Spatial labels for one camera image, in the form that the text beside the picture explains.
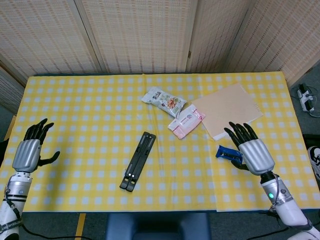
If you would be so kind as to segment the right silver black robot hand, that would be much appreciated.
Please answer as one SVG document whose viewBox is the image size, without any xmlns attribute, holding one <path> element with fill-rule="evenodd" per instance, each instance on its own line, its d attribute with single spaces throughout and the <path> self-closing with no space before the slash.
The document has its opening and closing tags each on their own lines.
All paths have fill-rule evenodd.
<svg viewBox="0 0 320 240">
<path fill-rule="evenodd" d="M 244 164 L 234 163 L 233 165 L 238 169 L 250 171 L 255 176 L 272 172 L 275 161 L 253 128 L 247 123 L 239 124 L 230 121 L 229 125 L 230 128 L 225 127 L 224 130 L 242 154 L 244 161 Z"/>
</svg>

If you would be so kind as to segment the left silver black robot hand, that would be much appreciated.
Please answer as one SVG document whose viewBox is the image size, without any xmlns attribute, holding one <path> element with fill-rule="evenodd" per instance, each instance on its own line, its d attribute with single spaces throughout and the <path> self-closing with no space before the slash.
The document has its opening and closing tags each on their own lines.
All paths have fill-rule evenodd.
<svg viewBox="0 0 320 240">
<path fill-rule="evenodd" d="M 41 159 L 41 149 L 47 133 L 54 123 L 48 123 L 45 118 L 39 123 L 30 126 L 23 140 L 19 143 L 13 159 L 12 167 L 16 172 L 33 173 L 38 167 L 55 162 L 60 151 L 56 151 L 51 158 Z"/>
</svg>

